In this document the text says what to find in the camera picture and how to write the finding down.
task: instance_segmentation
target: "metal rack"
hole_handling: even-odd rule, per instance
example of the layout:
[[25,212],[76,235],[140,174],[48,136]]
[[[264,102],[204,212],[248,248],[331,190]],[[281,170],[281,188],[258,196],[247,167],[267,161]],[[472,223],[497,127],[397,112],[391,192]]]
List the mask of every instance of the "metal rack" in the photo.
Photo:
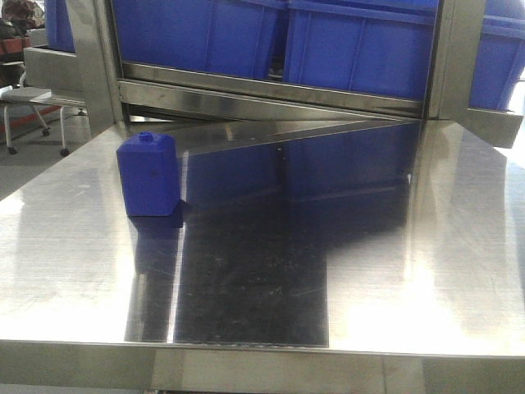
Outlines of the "metal rack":
[[[485,1],[441,1],[423,101],[122,62],[111,0],[67,0],[67,6],[76,55],[66,56],[76,58],[95,134],[114,123],[129,123],[129,115],[141,108],[161,116],[245,120],[453,120],[501,147],[512,144],[521,124],[522,118],[512,113],[468,106]],[[30,78],[45,85],[49,77],[40,71],[45,69],[42,64],[60,63],[54,58],[64,54],[41,49],[27,52]]]

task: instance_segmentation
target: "blue plastic bottle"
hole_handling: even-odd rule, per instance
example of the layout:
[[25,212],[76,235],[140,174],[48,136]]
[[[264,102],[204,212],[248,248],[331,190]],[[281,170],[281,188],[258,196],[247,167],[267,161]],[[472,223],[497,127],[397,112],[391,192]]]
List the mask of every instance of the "blue plastic bottle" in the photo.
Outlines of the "blue plastic bottle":
[[128,216],[167,216],[180,200],[175,140],[142,132],[116,151]]

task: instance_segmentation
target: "chair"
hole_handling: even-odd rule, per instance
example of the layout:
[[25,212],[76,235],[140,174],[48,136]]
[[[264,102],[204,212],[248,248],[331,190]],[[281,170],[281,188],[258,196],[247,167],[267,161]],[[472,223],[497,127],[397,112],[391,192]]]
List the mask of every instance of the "chair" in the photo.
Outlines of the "chair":
[[[46,121],[42,118],[40,115],[40,112],[36,109],[34,105],[34,99],[37,97],[42,96],[43,94],[49,93],[49,89],[42,89],[42,88],[34,88],[34,87],[26,87],[24,86],[25,82],[25,72],[22,74],[22,77],[20,78],[20,88],[16,88],[13,90],[8,90],[6,92],[3,92],[0,94],[0,104],[3,104],[3,121],[4,126],[6,130],[6,145],[7,150],[9,154],[16,154],[17,151],[15,147],[12,145],[11,141],[11,120],[9,117],[9,108],[14,106],[29,106],[33,109],[34,114],[39,119],[40,125],[42,125],[42,135],[48,136],[49,135],[49,126],[46,123]],[[66,146],[66,136],[65,136],[65,130],[64,130],[64,107],[60,107],[60,129],[62,133],[62,150],[60,151],[60,155],[65,157],[69,154],[69,150]]]

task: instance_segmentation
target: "bottle cap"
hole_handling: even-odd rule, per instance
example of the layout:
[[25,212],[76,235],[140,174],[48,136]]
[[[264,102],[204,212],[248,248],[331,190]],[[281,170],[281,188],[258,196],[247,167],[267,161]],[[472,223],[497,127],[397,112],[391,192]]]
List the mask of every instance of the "bottle cap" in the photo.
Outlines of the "bottle cap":
[[140,142],[152,142],[153,141],[153,133],[149,131],[143,131],[139,133],[139,141]]

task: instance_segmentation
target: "metal table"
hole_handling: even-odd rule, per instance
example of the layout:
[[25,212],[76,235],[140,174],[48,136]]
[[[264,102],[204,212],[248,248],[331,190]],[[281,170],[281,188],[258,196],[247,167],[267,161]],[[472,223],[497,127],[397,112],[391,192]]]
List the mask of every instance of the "metal table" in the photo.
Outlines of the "metal table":
[[185,202],[132,220],[105,131],[0,202],[0,383],[524,392],[525,170],[419,127],[175,130]]

